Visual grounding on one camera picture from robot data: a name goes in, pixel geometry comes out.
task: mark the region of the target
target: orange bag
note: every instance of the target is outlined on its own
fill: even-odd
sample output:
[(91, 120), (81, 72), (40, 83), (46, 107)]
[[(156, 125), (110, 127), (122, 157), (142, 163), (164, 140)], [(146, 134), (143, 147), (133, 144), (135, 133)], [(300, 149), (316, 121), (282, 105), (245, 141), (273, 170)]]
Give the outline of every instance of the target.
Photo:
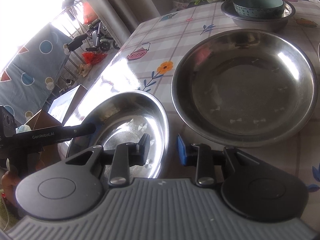
[(94, 12), (94, 10), (90, 6), (90, 4), (88, 2), (85, 2), (83, 4), (83, 21), (84, 21), (84, 24), (90, 24), (96, 19), (98, 19), (98, 15), (96, 15), (96, 13)]

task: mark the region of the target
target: cardboard box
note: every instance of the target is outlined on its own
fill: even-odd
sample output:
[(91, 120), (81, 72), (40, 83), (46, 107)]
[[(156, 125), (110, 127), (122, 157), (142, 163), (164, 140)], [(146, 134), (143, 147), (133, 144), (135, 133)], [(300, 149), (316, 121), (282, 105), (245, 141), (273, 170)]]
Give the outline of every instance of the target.
[[(61, 125), (58, 120), (43, 110), (40, 110), (31, 117), (26, 124), (30, 126), (31, 130)], [(41, 152), (40, 160), (44, 162), (45, 166), (59, 162), (61, 159), (58, 153), (57, 144), (45, 146), (44, 150)]]
[(86, 93), (82, 85), (71, 89), (53, 101), (48, 113), (64, 125)]

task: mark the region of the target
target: red triangle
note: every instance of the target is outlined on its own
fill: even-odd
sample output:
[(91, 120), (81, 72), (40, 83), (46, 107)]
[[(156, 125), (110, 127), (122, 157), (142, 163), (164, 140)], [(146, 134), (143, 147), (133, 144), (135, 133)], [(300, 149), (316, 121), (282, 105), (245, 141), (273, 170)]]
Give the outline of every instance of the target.
[(25, 52), (28, 52), (29, 50), (25, 47), (25, 46), (23, 46), (20, 50), (19, 50), (19, 52), (18, 52), (18, 54), (22, 54), (22, 53), (25, 53)]
[(6, 71), (4, 71), (2, 73), (1, 78), (0, 78), (0, 82), (10, 81), (10, 80), (12, 80), (12, 79), (9, 77), (8, 73)]

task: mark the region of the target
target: white cable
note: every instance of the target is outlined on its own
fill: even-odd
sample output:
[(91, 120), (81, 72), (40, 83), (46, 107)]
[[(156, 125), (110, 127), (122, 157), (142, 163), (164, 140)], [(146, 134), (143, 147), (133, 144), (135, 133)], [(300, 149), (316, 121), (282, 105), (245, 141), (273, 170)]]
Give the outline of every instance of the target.
[(3, 231), (5, 231), (7, 226), (9, 225), (9, 212), (8, 212), (7, 206), (6, 206), (5, 202), (4, 202), (2, 194), (1, 194), (1, 199), (2, 199), (2, 203), (4, 205), (5, 211), (7, 212), (7, 216), (8, 216), (8, 222), (7, 222), (6, 226), (5, 226), (5, 228), (3, 229)]

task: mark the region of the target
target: black robotic device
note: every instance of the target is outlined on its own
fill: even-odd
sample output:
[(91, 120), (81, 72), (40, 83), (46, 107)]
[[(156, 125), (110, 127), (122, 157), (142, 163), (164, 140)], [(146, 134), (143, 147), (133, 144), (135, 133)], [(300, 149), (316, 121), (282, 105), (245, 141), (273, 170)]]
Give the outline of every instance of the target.
[(41, 152), (44, 146), (69, 141), (74, 137), (95, 132), (92, 123), (76, 126), (53, 126), (16, 134), (16, 123), (12, 114), (0, 106), (0, 159), (9, 158), (10, 165), (18, 169), (19, 176), (28, 173), (27, 155)]
[(16, 198), (29, 216), (2, 239), (319, 239), (299, 219), (308, 192), (298, 178), (237, 148), (214, 151), (178, 136), (181, 163), (196, 166), (195, 183), (130, 180), (129, 167), (145, 164), (149, 146), (148, 134), (115, 150), (92, 146), (26, 177)]

